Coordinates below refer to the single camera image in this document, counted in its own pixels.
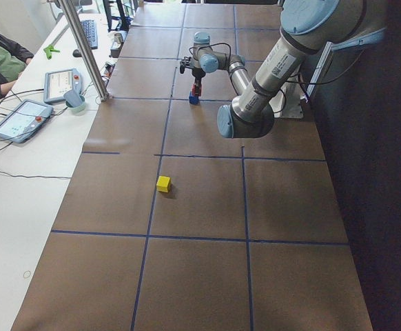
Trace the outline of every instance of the metal pole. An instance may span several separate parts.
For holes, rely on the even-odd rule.
[[[99,72],[95,58],[93,57],[92,50],[85,38],[81,22],[78,14],[76,13],[75,6],[70,0],[59,0],[61,9],[64,12],[65,18],[68,20],[72,34],[74,35],[75,41],[78,44],[78,48],[83,56],[85,67],[88,69],[90,78],[95,85],[96,91],[98,92],[101,101],[105,101],[109,97],[109,93],[105,88],[104,81]]]

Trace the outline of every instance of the computer mouse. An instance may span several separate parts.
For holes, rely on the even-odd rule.
[[[74,52],[72,53],[72,55],[74,57],[81,57],[81,52],[79,51],[79,49],[77,48],[76,50],[74,50]]]

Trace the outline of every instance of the device screen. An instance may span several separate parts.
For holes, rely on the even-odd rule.
[[[12,118],[11,121],[7,120],[3,122],[0,126],[0,133],[8,137],[17,137],[30,131],[30,126],[35,117],[39,116],[43,110],[45,110],[45,106],[37,103],[24,103],[20,108],[15,110],[14,114],[10,117]]]
[[[64,93],[72,89],[72,71],[53,72],[49,74],[48,98],[63,97]]]

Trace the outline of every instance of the tiled surface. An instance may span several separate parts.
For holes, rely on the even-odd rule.
[[[244,243],[150,239],[134,329],[249,330],[248,302]]]
[[[222,138],[225,72],[187,102],[174,57],[195,31],[254,74],[279,37],[271,10],[138,11],[14,330],[371,331],[312,118]]]
[[[251,244],[254,329],[372,331],[348,247]]]
[[[125,330],[144,243],[52,233],[12,330]]]
[[[245,238],[240,159],[164,158],[161,175],[172,178],[170,194],[158,194],[152,234]]]

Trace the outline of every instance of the green object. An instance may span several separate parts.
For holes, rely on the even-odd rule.
[[[5,48],[0,46],[0,73],[7,81],[15,81],[19,73],[26,68],[26,64],[12,56]]]
[[[52,52],[60,53],[60,51],[56,50],[53,45],[49,45],[48,47],[44,48],[43,50],[46,53],[46,57],[48,58],[48,60],[50,60],[52,58]]]

